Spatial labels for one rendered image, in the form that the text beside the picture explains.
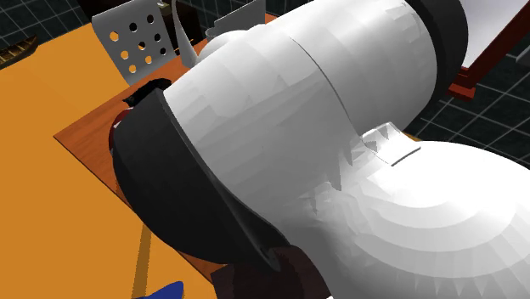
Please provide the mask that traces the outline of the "blue object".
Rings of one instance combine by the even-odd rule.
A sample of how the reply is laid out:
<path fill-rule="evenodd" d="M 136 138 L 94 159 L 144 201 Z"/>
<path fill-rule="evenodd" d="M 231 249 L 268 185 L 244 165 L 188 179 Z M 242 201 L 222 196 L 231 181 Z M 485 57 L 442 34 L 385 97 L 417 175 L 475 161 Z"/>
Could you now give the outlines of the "blue object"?
<path fill-rule="evenodd" d="M 183 299 L 183 282 L 173 282 L 148 296 L 141 296 L 134 299 Z"/>

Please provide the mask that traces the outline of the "dark robot stand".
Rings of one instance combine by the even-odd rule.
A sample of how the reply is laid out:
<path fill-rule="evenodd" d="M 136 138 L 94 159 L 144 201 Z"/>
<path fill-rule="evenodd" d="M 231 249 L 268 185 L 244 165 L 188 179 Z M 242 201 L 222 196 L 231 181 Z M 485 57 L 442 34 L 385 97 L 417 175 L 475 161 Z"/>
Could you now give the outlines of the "dark robot stand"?
<path fill-rule="evenodd" d="M 250 264 L 229 264 L 211 274 L 217 299 L 328 299 L 319 271 L 298 247 L 276 248 L 279 272 L 265 273 Z"/>

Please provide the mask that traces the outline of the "red framed white board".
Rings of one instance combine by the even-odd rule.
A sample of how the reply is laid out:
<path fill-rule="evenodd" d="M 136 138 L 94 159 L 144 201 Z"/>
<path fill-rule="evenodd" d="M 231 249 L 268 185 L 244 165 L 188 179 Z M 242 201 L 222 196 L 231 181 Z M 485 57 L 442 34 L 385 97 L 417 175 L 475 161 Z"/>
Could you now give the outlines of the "red framed white board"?
<path fill-rule="evenodd" d="M 448 94 L 474 98 L 476 85 L 530 32 L 530 0 L 460 0 L 468 22 L 468 48 Z"/>

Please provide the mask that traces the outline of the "brown wooden model boat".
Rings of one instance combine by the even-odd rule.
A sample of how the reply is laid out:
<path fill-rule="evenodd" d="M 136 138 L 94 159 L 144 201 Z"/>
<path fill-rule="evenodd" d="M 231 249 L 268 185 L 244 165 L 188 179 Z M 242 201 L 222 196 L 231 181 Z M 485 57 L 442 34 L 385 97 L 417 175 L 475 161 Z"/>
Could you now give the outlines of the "brown wooden model boat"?
<path fill-rule="evenodd" d="M 32 55 L 39 45 L 37 34 L 0 49 L 0 70 Z"/>

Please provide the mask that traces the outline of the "grey flat panel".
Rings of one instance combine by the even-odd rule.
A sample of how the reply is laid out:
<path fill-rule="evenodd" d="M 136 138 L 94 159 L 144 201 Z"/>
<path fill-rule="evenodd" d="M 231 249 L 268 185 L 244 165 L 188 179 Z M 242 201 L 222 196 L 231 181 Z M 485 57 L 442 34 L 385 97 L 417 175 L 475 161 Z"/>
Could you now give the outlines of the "grey flat panel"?
<path fill-rule="evenodd" d="M 266 0 L 253 0 L 215 20 L 214 26 L 206 30 L 206 39 L 210 41 L 228 31 L 248 30 L 254 25 L 264 24 L 265 14 Z"/>

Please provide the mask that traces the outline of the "grey perforated chair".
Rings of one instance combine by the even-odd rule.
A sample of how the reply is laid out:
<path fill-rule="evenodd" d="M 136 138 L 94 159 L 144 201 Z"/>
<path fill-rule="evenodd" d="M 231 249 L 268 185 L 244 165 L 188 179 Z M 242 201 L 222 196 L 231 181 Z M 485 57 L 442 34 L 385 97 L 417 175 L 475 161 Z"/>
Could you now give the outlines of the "grey perforated chair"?
<path fill-rule="evenodd" d="M 156 0 L 130 0 L 95 15 L 92 26 L 129 85 L 176 58 Z"/>

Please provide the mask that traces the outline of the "white curved tall object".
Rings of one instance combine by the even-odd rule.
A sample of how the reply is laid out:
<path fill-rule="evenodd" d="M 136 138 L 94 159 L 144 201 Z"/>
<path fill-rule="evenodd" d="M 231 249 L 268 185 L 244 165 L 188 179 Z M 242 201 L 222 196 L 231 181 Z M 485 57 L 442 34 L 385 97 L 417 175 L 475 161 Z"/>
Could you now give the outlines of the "white curved tall object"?
<path fill-rule="evenodd" d="M 198 55 L 192 42 L 200 42 L 203 37 L 200 22 L 194 8 L 172 0 L 172 18 L 180 57 L 184 66 L 193 68 L 198 61 Z"/>

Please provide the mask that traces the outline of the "red round object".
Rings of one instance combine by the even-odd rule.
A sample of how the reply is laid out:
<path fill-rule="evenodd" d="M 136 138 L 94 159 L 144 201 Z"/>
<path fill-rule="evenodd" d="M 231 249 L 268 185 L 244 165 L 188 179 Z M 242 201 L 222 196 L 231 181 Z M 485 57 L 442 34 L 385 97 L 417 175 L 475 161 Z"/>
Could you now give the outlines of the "red round object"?
<path fill-rule="evenodd" d="M 129 108 L 124 109 L 123 111 L 121 111 L 121 112 L 116 116 L 116 118 L 114 119 L 114 121 L 111 123 L 110 131 L 109 131 L 109 149 L 110 149 L 110 150 L 113 148 L 113 143 L 114 143 L 114 137 L 113 137 L 113 134 L 114 134 L 115 129 L 119 126 L 119 124 L 121 123 L 121 121 L 123 120 L 123 118 L 124 118 L 128 113 L 130 113 L 132 110 L 133 110 L 133 107 L 129 107 Z"/>

